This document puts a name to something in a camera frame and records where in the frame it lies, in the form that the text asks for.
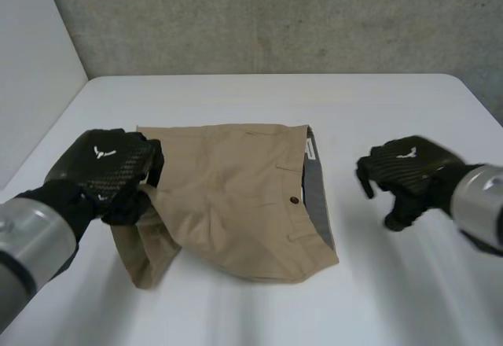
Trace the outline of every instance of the black robotic glove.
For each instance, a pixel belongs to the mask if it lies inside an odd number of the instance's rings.
[[[45,185],[72,182],[93,204],[94,217],[111,225],[130,225],[150,205],[149,197],[138,190],[139,182],[148,176],[147,183],[157,186],[163,164],[158,140],[122,129],[90,130],[54,164]]]
[[[429,208],[449,211],[455,188],[452,182],[459,182],[452,180],[453,174],[461,179],[474,167],[421,136],[411,136],[373,147],[369,156],[357,162],[356,175],[369,199],[374,198],[369,181],[395,195],[395,205],[384,225],[401,231]]]

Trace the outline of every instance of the folded pants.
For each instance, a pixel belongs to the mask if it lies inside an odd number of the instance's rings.
[[[315,168],[313,173],[319,175],[322,191],[315,198],[320,202],[321,196],[323,207],[313,212],[317,222],[302,201],[303,175],[308,182],[304,160],[312,157],[308,149],[313,148],[307,145],[308,126],[225,124],[138,131],[160,140],[165,163],[157,188],[141,187],[152,208],[135,226],[112,227],[137,287],[155,285],[181,247],[257,281],[301,282],[338,263],[319,161],[319,172]]]

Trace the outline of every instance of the silver metal arm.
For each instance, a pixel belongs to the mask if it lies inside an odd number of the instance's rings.
[[[0,333],[76,245],[72,229],[51,207],[27,198],[0,205]]]
[[[456,186],[450,211],[468,235],[503,252],[503,167],[483,165]]]

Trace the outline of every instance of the gray wall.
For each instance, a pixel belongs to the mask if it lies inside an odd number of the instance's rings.
[[[444,72],[503,122],[503,0],[56,3],[90,78]]]

